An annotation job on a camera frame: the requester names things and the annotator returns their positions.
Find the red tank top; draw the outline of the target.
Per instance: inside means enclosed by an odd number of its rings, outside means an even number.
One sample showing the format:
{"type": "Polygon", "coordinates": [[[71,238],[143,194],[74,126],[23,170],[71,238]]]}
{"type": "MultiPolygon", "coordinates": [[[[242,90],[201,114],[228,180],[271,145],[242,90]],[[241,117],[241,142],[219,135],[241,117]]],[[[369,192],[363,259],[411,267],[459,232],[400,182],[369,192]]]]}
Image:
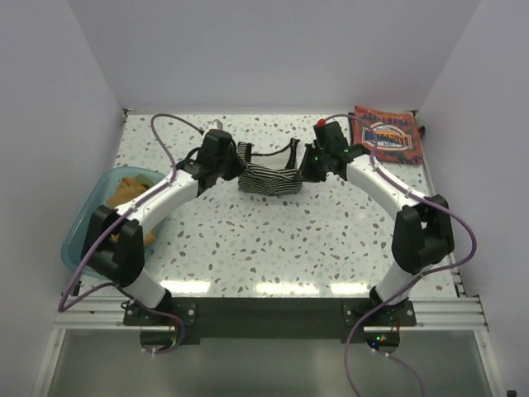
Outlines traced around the red tank top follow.
{"type": "Polygon", "coordinates": [[[374,148],[374,132],[378,138],[375,156],[379,161],[403,165],[421,165],[424,160],[421,130],[412,112],[386,112],[355,106],[350,121],[353,144],[374,148]]]}

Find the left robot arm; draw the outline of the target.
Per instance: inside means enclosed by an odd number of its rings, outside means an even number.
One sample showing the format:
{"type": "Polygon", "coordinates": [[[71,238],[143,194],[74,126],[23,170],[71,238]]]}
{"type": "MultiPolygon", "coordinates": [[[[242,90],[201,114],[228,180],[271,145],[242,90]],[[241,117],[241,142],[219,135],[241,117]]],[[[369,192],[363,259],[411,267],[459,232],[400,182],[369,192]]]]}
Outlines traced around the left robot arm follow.
{"type": "Polygon", "coordinates": [[[171,293],[145,269],[145,239],[176,208],[245,170],[232,135],[213,129],[200,147],[175,165],[171,174],[137,198],[115,208],[101,205],[88,223],[79,266],[90,267],[136,302],[153,324],[165,323],[172,309],[171,293]]]}

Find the black white striped tank top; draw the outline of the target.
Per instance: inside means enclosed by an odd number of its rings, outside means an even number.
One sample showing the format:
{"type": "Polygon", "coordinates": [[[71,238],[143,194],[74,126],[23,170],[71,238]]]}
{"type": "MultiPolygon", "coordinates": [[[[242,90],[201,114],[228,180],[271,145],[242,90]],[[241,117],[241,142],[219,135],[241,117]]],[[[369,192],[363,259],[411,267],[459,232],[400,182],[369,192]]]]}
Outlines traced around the black white striped tank top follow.
{"type": "Polygon", "coordinates": [[[264,196],[281,196],[298,193],[303,182],[296,179],[298,172],[298,146],[300,140],[291,138],[286,146],[270,153],[254,152],[249,142],[237,144],[237,155],[245,163],[245,172],[239,175],[237,183],[240,191],[264,196]],[[279,166],[259,164],[257,160],[279,159],[286,155],[279,166]]]}

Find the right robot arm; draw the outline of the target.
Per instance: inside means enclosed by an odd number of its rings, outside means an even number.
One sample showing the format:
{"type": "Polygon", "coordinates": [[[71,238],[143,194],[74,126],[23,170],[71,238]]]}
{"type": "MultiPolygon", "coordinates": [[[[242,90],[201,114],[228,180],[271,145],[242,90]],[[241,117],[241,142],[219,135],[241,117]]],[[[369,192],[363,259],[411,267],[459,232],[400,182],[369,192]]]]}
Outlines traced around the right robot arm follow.
{"type": "Polygon", "coordinates": [[[405,286],[454,250],[448,203],[403,183],[363,145],[350,145],[338,122],[321,120],[313,130],[316,139],[306,145],[296,179],[318,183],[329,173],[337,175],[368,194],[394,221],[393,263],[363,309],[374,323],[388,324],[409,296],[405,286]]]}

